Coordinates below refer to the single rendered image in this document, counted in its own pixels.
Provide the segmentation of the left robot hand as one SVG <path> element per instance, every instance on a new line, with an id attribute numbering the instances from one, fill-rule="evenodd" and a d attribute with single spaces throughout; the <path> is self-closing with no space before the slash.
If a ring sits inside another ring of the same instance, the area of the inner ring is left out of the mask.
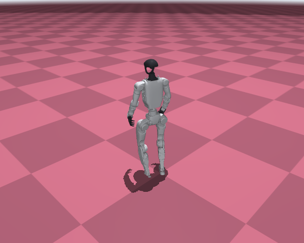
<path id="1" fill-rule="evenodd" d="M 130 124 L 130 126 L 133 126 L 134 125 L 134 120 L 131 120 L 132 119 L 132 117 L 131 116 L 128 116 L 128 121 L 129 121 L 129 124 Z M 131 122 L 131 121 L 133 121 L 133 122 Z"/>

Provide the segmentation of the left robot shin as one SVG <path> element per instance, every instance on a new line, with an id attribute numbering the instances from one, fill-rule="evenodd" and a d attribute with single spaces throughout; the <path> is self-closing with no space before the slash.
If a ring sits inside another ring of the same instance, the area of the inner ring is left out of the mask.
<path id="1" fill-rule="evenodd" d="M 138 154 L 139 154 L 139 157 L 140 157 L 140 161 L 143 165 L 143 168 L 144 168 L 144 171 L 145 171 L 145 174 L 148 176 L 148 174 L 150 175 L 149 173 L 149 167 L 148 167 L 148 154 L 147 152 L 143 153 L 143 150 L 142 150 L 142 147 L 141 146 L 138 146 Z"/>

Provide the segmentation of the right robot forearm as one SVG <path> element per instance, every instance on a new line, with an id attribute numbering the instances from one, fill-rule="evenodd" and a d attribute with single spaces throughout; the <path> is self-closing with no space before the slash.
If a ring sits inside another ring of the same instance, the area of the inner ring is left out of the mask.
<path id="1" fill-rule="evenodd" d="M 170 102 L 170 99 L 167 100 L 167 101 L 163 100 L 163 105 L 162 105 L 161 111 L 165 111 L 165 109 L 167 108 L 169 102 Z"/>

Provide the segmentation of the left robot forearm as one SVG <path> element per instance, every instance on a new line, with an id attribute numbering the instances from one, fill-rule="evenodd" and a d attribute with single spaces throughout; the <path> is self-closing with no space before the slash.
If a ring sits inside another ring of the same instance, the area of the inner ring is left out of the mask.
<path id="1" fill-rule="evenodd" d="M 132 100 L 132 101 L 133 101 L 133 100 Z M 131 106 L 131 105 L 132 105 L 132 101 L 131 101 L 131 103 L 130 103 L 130 107 L 129 107 L 129 111 L 128 111 L 128 113 L 127 113 L 127 117 L 128 117 L 128 116 L 133 117 L 134 111 L 135 111 L 135 109 L 136 109 L 136 107 Z"/>

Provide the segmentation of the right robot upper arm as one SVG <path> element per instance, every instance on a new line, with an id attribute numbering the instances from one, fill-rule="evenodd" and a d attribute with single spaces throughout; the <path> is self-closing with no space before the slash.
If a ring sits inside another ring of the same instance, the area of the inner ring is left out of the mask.
<path id="1" fill-rule="evenodd" d="M 164 77 L 161 77 L 161 79 L 163 80 L 163 90 L 165 92 L 165 94 L 163 96 L 163 99 L 167 101 L 171 98 L 171 93 L 170 93 L 170 88 L 169 88 L 169 81 Z"/>

